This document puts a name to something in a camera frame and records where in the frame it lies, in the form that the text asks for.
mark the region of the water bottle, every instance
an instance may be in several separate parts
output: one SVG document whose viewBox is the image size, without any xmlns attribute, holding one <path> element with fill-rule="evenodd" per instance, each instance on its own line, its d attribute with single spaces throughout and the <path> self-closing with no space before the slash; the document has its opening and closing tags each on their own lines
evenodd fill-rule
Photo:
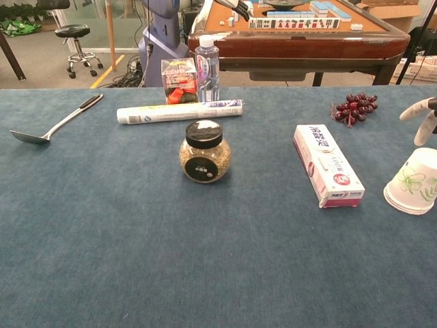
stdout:
<svg viewBox="0 0 437 328">
<path fill-rule="evenodd" d="M 219 100 L 219 48 L 212 36 L 200 36 L 196 52 L 197 95 L 200 102 Z"/>
</svg>

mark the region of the yellow floor line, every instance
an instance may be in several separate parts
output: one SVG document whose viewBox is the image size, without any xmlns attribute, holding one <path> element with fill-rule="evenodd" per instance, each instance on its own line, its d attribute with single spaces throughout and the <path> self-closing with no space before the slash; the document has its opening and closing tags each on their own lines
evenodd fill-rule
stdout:
<svg viewBox="0 0 437 328">
<path fill-rule="evenodd" d="M 115 61 L 115 65 L 118 65 L 118 63 L 120 63 L 120 61 L 124 58 L 124 55 L 121 55 L 120 57 L 117 58 L 117 60 Z M 98 85 L 100 84 L 100 82 L 102 82 L 104 80 L 105 77 L 108 76 L 108 74 L 112 71 L 112 66 L 110 68 L 107 69 L 107 71 L 105 73 L 102 74 L 101 77 L 99 77 L 97 79 L 96 82 L 93 83 L 93 85 L 91 87 L 89 87 L 90 89 L 96 89 L 98 87 Z"/>
</svg>

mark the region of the black jar lid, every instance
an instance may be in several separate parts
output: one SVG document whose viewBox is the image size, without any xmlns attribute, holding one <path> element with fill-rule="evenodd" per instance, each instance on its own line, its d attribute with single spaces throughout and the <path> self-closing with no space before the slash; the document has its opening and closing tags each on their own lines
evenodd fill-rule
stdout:
<svg viewBox="0 0 437 328">
<path fill-rule="evenodd" d="M 223 140 L 223 128 L 214 121 L 196 121 L 186 127 L 185 140 L 188 145 L 194 148 L 213 148 Z"/>
</svg>

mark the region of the paper cup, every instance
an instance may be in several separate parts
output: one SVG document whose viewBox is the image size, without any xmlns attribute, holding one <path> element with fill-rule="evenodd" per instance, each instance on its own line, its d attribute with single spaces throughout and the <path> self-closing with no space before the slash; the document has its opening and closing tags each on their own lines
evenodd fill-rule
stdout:
<svg viewBox="0 0 437 328">
<path fill-rule="evenodd" d="M 402 212 L 421 215 L 437 197 L 437 150 L 418 148 L 384 188 L 384 197 Z"/>
</svg>

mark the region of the green bag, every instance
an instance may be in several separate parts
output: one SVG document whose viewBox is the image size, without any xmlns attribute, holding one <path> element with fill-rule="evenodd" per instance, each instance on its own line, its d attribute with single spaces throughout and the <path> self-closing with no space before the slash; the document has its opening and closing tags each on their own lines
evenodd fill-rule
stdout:
<svg viewBox="0 0 437 328">
<path fill-rule="evenodd" d="M 27 20 L 4 20 L 0 24 L 0 29 L 9 37 L 30 34 L 40 28 L 40 24 L 31 23 Z"/>
</svg>

